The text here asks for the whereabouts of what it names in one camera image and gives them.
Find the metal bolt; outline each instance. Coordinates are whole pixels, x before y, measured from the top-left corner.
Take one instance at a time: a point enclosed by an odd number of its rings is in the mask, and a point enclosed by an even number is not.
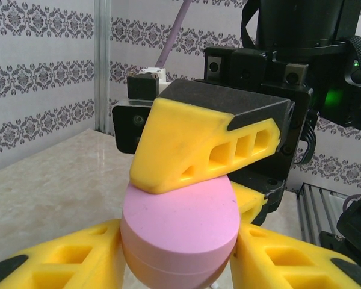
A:
[[[141,126],[144,124],[144,118],[143,116],[134,116],[133,118],[134,125]]]
[[[291,155],[293,153],[293,149],[292,147],[285,144],[284,146],[282,146],[282,153],[284,155]]]
[[[335,235],[335,239],[337,241],[342,241],[344,238],[342,236],[340,236],[340,235]]]

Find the white plastic component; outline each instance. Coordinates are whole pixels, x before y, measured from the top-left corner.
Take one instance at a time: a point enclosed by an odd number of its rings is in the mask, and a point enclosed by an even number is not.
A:
[[[213,284],[210,285],[211,289],[219,289],[219,285],[218,283],[214,282]]]
[[[167,82],[166,77],[166,68],[157,68],[157,67],[145,67],[139,71],[139,74],[152,73],[152,75],[158,77],[159,79],[159,94],[170,85],[170,82]]]

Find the yellow 3d-printed finger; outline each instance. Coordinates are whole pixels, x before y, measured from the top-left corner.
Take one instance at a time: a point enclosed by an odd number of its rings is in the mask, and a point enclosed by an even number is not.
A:
[[[244,222],[230,266],[235,289],[361,288],[349,258]]]
[[[241,222],[251,223],[267,203],[265,195],[235,182],[231,182],[231,185],[241,213]]]
[[[37,245],[0,263],[0,289],[121,289],[120,220]]]
[[[156,98],[130,170],[131,183],[161,194],[238,170],[275,153],[273,119],[228,131],[233,114]]]

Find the pink foam object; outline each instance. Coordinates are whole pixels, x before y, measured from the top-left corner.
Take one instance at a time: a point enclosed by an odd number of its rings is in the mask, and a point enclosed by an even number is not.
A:
[[[152,289],[204,288],[226,265],[239,223],[227,176],[165,194],[129,184],[120,224],[123,251],[134,275]]]

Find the damask patterned wallpaper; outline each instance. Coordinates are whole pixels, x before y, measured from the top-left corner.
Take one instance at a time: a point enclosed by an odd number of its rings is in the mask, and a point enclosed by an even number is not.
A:
[[[167,78],[203,78],[203,48],[240,46],[241,9],[245,0],[193,0],[165,65]],[[126,97],[126,72],[153,66],[177,15],[181,0],[113,0],[111,19],[110,109]],[[256,16],[248,25],[256,33]],[[361,36],[361,14],[357,33]],[[112,121],[108,131],[113,133]],[[306,166],[294,166],[289,189],[303,182],[346,194],[361,192],[361,131],[320,119],[318,146]],[[297,158],[303,153],[301,145]]]
[[[0,0],[0,169],[94,128],[93,7]]]

